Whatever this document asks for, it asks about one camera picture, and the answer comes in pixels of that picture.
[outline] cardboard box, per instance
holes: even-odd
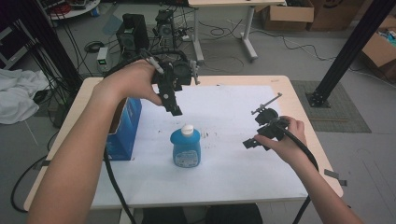
[[[364,0],[311,0],[315,8],[309,31],[341,31],[349,27]]]
[[[379,26],[378,31],[396,31],[396,17],[388,16]],[[362,60],[373,73],[385,80],[396,80],[396,47],[388,40],[374,34],[362,50]]]
[[[131,159],[141,111],[139,99],[124,99],[117,107],[106,140],[107,154],[112,161]]]
[[[314,20],[314,6],[309,0],[303,7],[269,6],[262,10],[264,30],[303,31]]]

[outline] bottle cap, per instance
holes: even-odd
[[[191,124],[186,124],[181,128],[181,133],[185,137],[190,137],[192,136],[192,133],[194,132],[194,126]]]

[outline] dish soap bottle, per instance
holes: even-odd
[[[176,166],[190,168],[201,161],[200,133],[190,124],[174,131],[171,142],[174,144],[173,160]]]

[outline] white tabletop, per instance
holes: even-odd
[[[324,169],[332,170],[286,77],[200,79],[201,86],[177,92],[177,103],[183,116],[172,117],[163,107],[142,102],[133,158],[111,162],[120,189],[131,207],[288,201],[306,197],[296,174],[274,151],[265,151],[262,147],[245,149],[242,144],[259,128],[250,111],[266,103],[279,91],[284,95],[270,107],[280,114],[304,121],[307,144],[317,158],[320,173],[323,175]],[[84,81],[54,142],[49,160],[76,122],[93,86],[99,81],[100,78]],[[172,161],[170,134],[186,122],[194,124],[202,134],[202,161],[195,168],[180,168]],[[25,202],[25,209],[29,208],[45,171],[46,167],[42,168]],[[342,196],[343,191],[337,180],[323,176]],[[92,208],[120,208],[105,166],[102,167]]]

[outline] bottle label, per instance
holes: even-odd
[[[181,167],[194,167],[198,165],[198,154],[195,150],[178,153],[175,157],[175,164]]]

